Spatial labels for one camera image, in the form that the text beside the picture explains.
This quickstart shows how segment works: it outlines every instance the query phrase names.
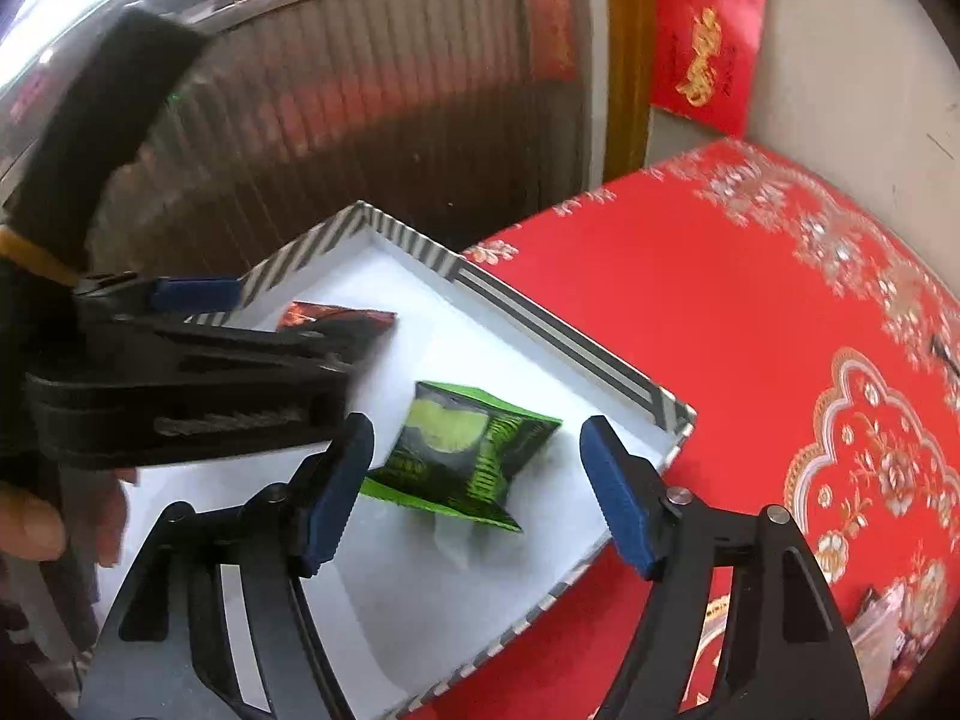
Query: gold chinese character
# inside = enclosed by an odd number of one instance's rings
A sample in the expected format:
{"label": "gold chinese character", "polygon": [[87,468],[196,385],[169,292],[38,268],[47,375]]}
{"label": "gold chinese character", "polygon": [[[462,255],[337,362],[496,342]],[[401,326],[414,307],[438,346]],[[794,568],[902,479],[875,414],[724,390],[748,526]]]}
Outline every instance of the gold chinese character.
{"label": "gold chinese character", "polygon": [[677,85],[677,91],[694,108],[702,108],[713,97],[717,71],[709,65],[709,60],[720,55],[722,41],[723,29],[717,12],[705,7],[701,15],[693,17],[693,52],[697,56],[686,69],[685,83]]}

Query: blue gripper pad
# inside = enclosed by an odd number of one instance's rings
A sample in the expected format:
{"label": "blue gripper pad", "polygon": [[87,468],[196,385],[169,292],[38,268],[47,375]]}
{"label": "blue gripper pad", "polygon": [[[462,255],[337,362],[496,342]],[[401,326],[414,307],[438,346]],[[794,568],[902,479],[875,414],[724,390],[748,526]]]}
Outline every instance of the blue gripper pad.
{"label": "blue gripper pad", "polygon": [[[592,416],[580,429],[580,460],[610,528],[616,551],[640,576],[652,579],[659,556],[651,537],[648,507],[656,501],[656,488],[662,488],[656,469],[650,461],[630,455],[603,416]],[[635,464],[629,469],[633,484],[624,473],[628,464]],[[635,490],[637,477],[648,490]]]}
{"label": "blue gripper pad", "polygon": [[[312,506],[305,505],[299,510],[299,558],[310,576],[325,562],[333,560],[347,528],[347,519],[373,459],[371,421],[361,413],[349,415],[341,434],[318,459],[320,467],[314,485],[320,487],[319,494]],[[296,485],[296,478],[291,485]],[[308,504],[311,493],[304,492],[307,498],[304,504]]]}
{"label": "blue gripper pad", "polygon": [[157,314],[233,311],[242,289],[235,278],[159,278],[150,296],[150,310]]}

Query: yellow strap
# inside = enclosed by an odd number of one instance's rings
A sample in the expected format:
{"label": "yellow strap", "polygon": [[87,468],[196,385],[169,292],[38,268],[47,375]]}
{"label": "yellow strap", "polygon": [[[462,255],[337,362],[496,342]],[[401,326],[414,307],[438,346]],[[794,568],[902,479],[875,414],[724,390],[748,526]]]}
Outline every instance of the yellow strap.
{"label": "yellow strap", "polygon": [[0,257],[15,262],[34,276],[56,281],[64,287],[75,287],[80,276],[61,263],[50,252],[42,250],[11,228],[0,224]]}

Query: black and white striped rim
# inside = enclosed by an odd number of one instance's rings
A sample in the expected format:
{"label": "black and white striped rim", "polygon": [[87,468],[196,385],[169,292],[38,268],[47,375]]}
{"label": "black and white striped rim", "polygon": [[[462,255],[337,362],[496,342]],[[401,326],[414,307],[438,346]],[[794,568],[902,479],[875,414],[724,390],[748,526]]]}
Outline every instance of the black and white striped rim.
{"label": "black and white striped rim", "polygon": [[[282,283],[287,276],[304,268],[317,257],[332,250],[339,242],[367,226],[435,274],[462,289],[470,290],[477,298],[496,308],[529,335],[560,352],[594,379],[602,381],[645,410],[656,426],[675,436],[673,446],[665,458],[666,464],[670,464],[680,452],[693,432],[697,418],[697,413],[690,406],[533,300],[525,298],[496,276],[477,268],[461,255],[431,241],[426,235],[416,232],[414,228],[363,200],[311,227],[246,274],[241,279],[241,307],[246,308],[263,293]],[[230,316],[231,314],[225,313],[199,314],[197,317],[189,317],[187,321],[221,325]],[[446,679],[386,712],[382,715],[382,720],[397,720],[414,712],[431,699],[446,693],[453,685],[499,654],[584,575],[609,541],[610,534],[604,533],[587,555],[570,569],[534,608],[507,628],[475,658],[451,672]]]}

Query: green snack bag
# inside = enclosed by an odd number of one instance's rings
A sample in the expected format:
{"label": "green snack bag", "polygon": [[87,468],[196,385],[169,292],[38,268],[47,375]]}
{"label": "green snack bag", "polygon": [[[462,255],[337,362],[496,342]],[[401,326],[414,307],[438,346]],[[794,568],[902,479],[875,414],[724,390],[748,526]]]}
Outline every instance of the green snack bag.
{"label": "green snack bag", "polygon": [[520,532],[507,490],[560,424],[474,386],[417,382],[397,444],[361,492]]}

